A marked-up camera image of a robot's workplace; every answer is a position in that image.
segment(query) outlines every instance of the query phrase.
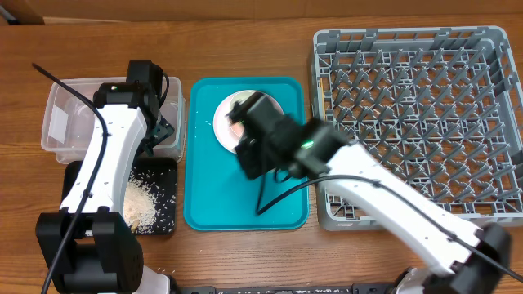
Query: blue plastic tray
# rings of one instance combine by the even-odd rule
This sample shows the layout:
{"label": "blue plastic tray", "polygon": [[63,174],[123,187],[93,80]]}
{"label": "blue plastic tray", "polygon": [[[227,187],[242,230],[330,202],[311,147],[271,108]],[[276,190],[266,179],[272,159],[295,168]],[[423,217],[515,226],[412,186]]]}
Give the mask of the blue plastic tray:
{"label": "blue plastic tray", "polygon": [[[249,180],[236,155],[223,148],[214,136],[212,118],[217,106],[242,90],[269,94],[286,114],[305,122],[303,90],[295,79],[205,78],[197,82],[190,92],[184,217],[197,230],[297,229],[309,216],[308,189],[256,216],[261,177]],[[272,175],[267,175],[261,205],[303,181],[291,179],[277,184]]]}

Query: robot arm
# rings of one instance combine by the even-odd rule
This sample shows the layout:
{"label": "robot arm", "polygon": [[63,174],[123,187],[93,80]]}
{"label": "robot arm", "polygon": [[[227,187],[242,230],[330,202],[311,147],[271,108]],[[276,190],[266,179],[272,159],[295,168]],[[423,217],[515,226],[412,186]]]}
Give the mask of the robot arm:
{"label": "robot arm", "polygon": [[[328,175],[352,175],[379,180],[469,245],[475,247],[480,242],[475,236],[479,227],[428,201],[376,162],[360,144],[341,147],[327,166],[330,169]],[[329,192],[341,195],[349,203],[375,217],[383,227],[416,252],[428,269],[438,276],[454,274],[453,265],[456,262],[465,263],[471,255],[461,245],[449,242],[446,234],[384,189],[357,180],[327,180],[322,185]]]}
{"label": "robot arm", "polygon": [[[97,118],[82,168],[60,211],[42,213],[36,228],[47,266],[54,265],[50,276],[58,292],[167,294],[176,287],[169,277],[144,266],[141,246],[123,220],[123,198],[134,158],[142,152],[152,154],[153,147],[174,132],[159,112],[162,79],[157,65],[132,60],[126,82],[104,83],[93,97],[93,106],[110,135],[91,197],[78,223],[71,225],[102,148],[102,127]],[[64,228],[69,227],[74,228],[71,239],[64,238]],[[77,244],[74,239],[87,231],[92,232],[94,243]],[[61,244],[67,249],[55,260]]]}
{"label": "robot arm", "polygon": [[[110,212],[119,212],[123,216],[123,196],[127,180],[138,146],[147,131],[147,123],[139,108],[129,108],[127,104],[105,105],[99,112],[107,122],[110,137],[92,187],[92,197],[86,202],[83,213],[95,213],[99,207],[108,207]],[[101,124],[96,119],[82,169],[60,209],[66,208],[69,213],[76,212],[100,153],[101,141]]]}
{"label": "robot arm", "polygon": [[263,93],[237,103],[229,116],[233,123],[244,125],[235,150],[248,178],[275,167],[295,178],[319,181],[322,176],[337,176],[322,185],[374,216],[425,261],[427,269],[410,270],[398,281],[397,294],[494,291],[502,276],[499,269],[455,241],[507,268],[511,240],[500,226],[480,229],[454,216],[391,174],[362,145],[351,144],[331,125],[312,119],[299,126],[277,112]]}

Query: clear plastic container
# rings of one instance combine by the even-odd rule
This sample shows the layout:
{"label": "clear plastic container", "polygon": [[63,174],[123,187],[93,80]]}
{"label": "clear plastic container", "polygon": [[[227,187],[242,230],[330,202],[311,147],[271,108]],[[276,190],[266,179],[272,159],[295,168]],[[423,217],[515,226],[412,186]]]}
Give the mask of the clear plastic container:
{"label": "clear plastic container", "polygon": [[[125,82],[125,78],[76,78],[63,82],[92,100],[103,82]],[[186,101],[178,78],[169,77],[169,91],[160,112],[175,127],[175,133],[154,147],[154,156],[170,157],[179,162],[185,148],[187,126]],[[82,101],[53,83],[43,116],[42,148],[56,153],[59,163],[83,160],[91,141],[94,119],[94,114]]]}

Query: gray dish rack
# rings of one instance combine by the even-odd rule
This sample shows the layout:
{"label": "gray dish rack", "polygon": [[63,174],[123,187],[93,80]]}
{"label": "gray dish rack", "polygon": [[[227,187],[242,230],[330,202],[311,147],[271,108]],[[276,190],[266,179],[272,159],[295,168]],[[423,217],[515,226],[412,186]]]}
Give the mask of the gray dish rack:
{"label": "gray dish rack", "polygon": [[[523,225],[523,95],[502,29],[328,29],[315,34],[313,55],[317,118],[445,210]],[[381,228],[317,192],[324,229]]]}

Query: black cable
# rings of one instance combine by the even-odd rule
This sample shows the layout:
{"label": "black cable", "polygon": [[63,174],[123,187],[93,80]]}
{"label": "black cable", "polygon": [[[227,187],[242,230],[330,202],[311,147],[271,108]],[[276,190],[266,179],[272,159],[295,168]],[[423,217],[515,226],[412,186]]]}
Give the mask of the black cable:
{"label": "black cable", "polygon": [[40,67],[39,65],[33,64],[33,67],[44,76],[50,78],[53,82],[57,83],[61,87],[63,87],[65,90],[73,94],[75,97],[80,99],[98,118],[101,124],[102,128],[102,141],[101,141],[101,147],[100,147],[100,153],[98,154],[98,159],[96,160],[95,166],[92,169],[91,177],[89,178],[89,181],[87,183],[87,186],[85,187],[85,190],[83,191],[82,199],[80,200],[80,204],[78,205],[78,208],[76,209],[76,212],[74,213],[73,219],[71,220],[71,223],[67,227],[67,230],[65,231],[65,235],[62,238],[62,241],[60,243],[60,246],[58,247],[58,250],[56,251],[55,257],[52,260],[51,266],[49,267],[49,271],[47,272],[47,277],[42,285],[42,294],[47,293],[47,290],[49,289],[49,286],[51,285],[52,275],[54,274],[56,270],[56,265],[58,264],[58,260],[60,259],[61,255],[63,254],[65,250],[65,246],[67,243],[69,243],[71,237],[73,236],[73,232],[76,229],[76,224],[78,223],[78,220],[80,219],[80,215],[82,214],[83,207],[85,206],[85,203],[89,197],[91,197],[91,188],[94,184],[94,181],[96,179],[96,174],[98,173],[98,170],[100,169],[101,161],[104,157],[105,153],[105,147],[107,146],[107,137],[110,136],[109,132],[107,131],[107,125],[105,124],[104,118],[102,118],[100,112],[98,109],[95,108],[93,103],[86,98],[84,95],[80,94],[79,92],[75,91],[73,88],[67,86],[65,83],[63,83],[61,80],[47,72],[45,69]]}
{"label": "black cable", "polygon": [[286,182],[286,181],[290,180],[291,175],[289,175],[289,174],[287,174],[283,180],[279,180],[278,179],[278,172],[279,172],[279,168],[276,168],[275,169],[275,173],[274,173],[274,179],[273,179],[275,183],[281,184],[283,182]]}
{"label": "black cable", "polygon": [[268,140],[261,139],[261,186],[260,192],[258,193],[258,201],[256,203],[256,215],[259,216],[263,212],[260,212],[260,204],[262,204],[263,192],[265,191],[265,179],[267,175],[267,145]]}
{"label": "black cable", "polygon": [[431,223],[431,225],[434,225],[441,233],[447,235],[449,237],[449,241],[450,242],[458,243],[459,245],[465,247],[467,250],[469,250],[473,254],[477,255],[482,260],[486,261],[487,263],[489,263],[490,265],[492,265],[493,267],[495,267],[499,271],[501,271],[501,272],[503,272],[505,274],[508,274],[509,276],[513,277],[515,280],[523,283],[523,276],[521,276],[518,273],[516,273],[516,272],[506,268],[503,265],[500,265],[497,261],[495,261],[492,258],[488,257],[483,252],[480,252],[479,250],[477,250],[477,248],[475,248],[475,247],[471,246],[470,244],[466,243],[465,241],[460,239],[458,236],[456,236],[456,234],[454,234],[451,231],[449,231],[446,228],[444,228],[442,225],[440,225],[438,222],[436,222],[430,216],[428,216],[425,212],[421,211],[418,207],[416,207],[414,204],[409,202],[409,200],[403,198],[403,196],[399,195],[393,189],[391,189],[391,188],[385,186],[384,184],[380,183],[379,180],[371,180],[371,179],[368,179],[368,178],[364,178],[362,176],[350,176],[350,175],[322,176],[320,178],[317,178],[317,179],[314,179],[314,180],[308,180],[306,182],[301,183],[300,185],[296,185],[296,186],[292,187],[291,189],[283,192],[280,196],[274,198],[272,201],[267,203],[261,210],[259,210],[259,211],[257,210],[257,212],[260,212],[259,214],[262,214],[263,212],[266,212],[269,208],[271,208],[276,203],[278,203],[279,201],[283,200],[284,198],[286,198],[290,194],[292,194],[292,193],[294,193],[294,192],[296,192],[296,191],[298,191],[300,189],[303,189],[303,188],[305,188],[305,187],[307,187],[309,185],[320,183],[320,182],[325,181],[325,180],[358,180],[358,181],[362,181],[362,182],[365,182],[365,183],[369,183],[372,186],[374,186],[375,188],[381,188],[381,189],[386,190],[388,193],[392,194],[393,196],[398,198],[401,202],[405,203],[412,210],[417,212],[422,218],[424,218],[426,221]]}
{"label": "black cable", "polygon": [[169,91],[169,76],[167,76],[167,74],[165,72],[162,72],[162,75],[165,77],[165,81],[167,82],[167,85],[165,86],[165,92],[163,93],[162,97],[160,98],[158,108],[162,107],[163,102],[165,102],[165,99],[167,99],[167,92]]}

